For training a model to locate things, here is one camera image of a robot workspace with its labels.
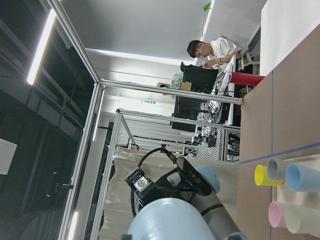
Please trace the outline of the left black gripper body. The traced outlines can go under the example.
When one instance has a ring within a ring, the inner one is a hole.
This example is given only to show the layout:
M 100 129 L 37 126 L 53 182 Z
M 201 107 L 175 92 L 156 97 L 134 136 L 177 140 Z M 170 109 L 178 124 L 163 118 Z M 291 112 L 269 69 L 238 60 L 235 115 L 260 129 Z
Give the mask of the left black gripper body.
M 145 177 L 144 171 L 137 167 L 124 178 L 139 200 L 158 200 L 162 198 L 178 198 L 186 200 L 196 195 L 196 190 L 173 169 L 161 176 L 156 182 Z

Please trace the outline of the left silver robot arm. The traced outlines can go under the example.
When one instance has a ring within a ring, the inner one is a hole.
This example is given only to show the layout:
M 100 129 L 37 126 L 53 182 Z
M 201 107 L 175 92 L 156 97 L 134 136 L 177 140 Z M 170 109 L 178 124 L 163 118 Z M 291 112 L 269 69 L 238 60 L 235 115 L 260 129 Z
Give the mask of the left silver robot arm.
M 183 158 L 153 182 L 140 167 L 125 179 L 139 200 L 128 230 L 132 240 L 244 240 L 217 196 L 220 183 L 208 165 L 193 167 Z

